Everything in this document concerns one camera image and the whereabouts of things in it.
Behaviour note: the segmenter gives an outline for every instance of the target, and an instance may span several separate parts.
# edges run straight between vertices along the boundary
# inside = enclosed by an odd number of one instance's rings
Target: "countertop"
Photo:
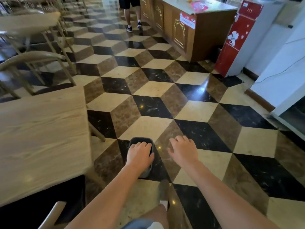
[[[176,7],[177,9],[180,9],[181,11],[192,15],[192,14],[198,14],[195,13],[193,7],[190,3],[188,3],[188,0],[162,0],[173,7]],[[238,8],[232,5],[228,5],[223,2],[219,2],[216,0],[206,0],[205,5],[208,7],[207,10],[200,12],[200,13],[206,13],[206,12],[217,12],[217,11],[228,11],[228,10],[237,10]]]

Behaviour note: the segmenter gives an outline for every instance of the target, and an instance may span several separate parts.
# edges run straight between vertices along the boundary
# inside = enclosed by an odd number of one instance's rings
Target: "black chair seat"
[[[78,176],[1,207],[1,224],[10,228],[37,229],[58,201],[67,204],[55,224],[70,222],[85,207],[85,176]]]
[[[39,90],[35,93],[36,93],[36,95],[40,95],[40,94],[44,94],[44,93],[48,93],[48,92],[58,91],[58,90],[65,89],[65,88],[71,88],[71,87],[73,87],[72,83],[59,84],[59,85],[56,85],[56,86],[43,88],[43,89],[41,89],[41,90]]]

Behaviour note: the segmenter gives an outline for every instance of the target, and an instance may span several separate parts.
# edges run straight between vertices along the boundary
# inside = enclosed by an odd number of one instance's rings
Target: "person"
[[[173,146],[170,157],[192,178],[208,202],[222,229],[251,228],[279,229],[247,201],[232,191],[198,159],[193,140],[186,136],[170,138]],[[132,145],[124,168],[108,186],[92,200],[66,227],[66,229],[113,229],[131,187],[139,175],[151,164],[154,154],[149,155],[151,144]],[[169,182],[159,185],[160,204],[123,229],[168,229]]]
[[[140,0],[119,0],[120,8],[124,10],[124,16],[127,22],[127,26],[125,30],[128,32],[132,32],[132,25],[130,22],[130,4],[132,7],[135,8],[135,12],[137,14],[138,19],[138,29],[142,29],[142,23],[141,23],[141,5]]]

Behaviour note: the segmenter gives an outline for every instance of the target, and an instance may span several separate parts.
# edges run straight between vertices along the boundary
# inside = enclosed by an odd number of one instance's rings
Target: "checkered marble floor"
[[[75,53],[66,51],[78,70],[74,80],[84,87],[89,121],[106,137],[104,143],[91,138],[95,170],[109,183],[124,166],[131,138],[155,143],[152,172],[132,189],[118,228],[157,205],[164,178],[172,183],[170,228],[220,228],[167,153],[177,135],[193,139],[212,173],[279,227],[304,228],[304,142],[244,94],[253,82],[244,74],[223,78],[208,61],[189,63],[148,23],[137,30],[133,11],[134,31],[126,32],[117,0],[86,4],[88,14],[71,10],[64,18],[71,24]],[[29,76],[35,90],[68,82],[56,62],[48,66],[42,70],[47,85]],[[100,191],[86,181],[87,202]]]

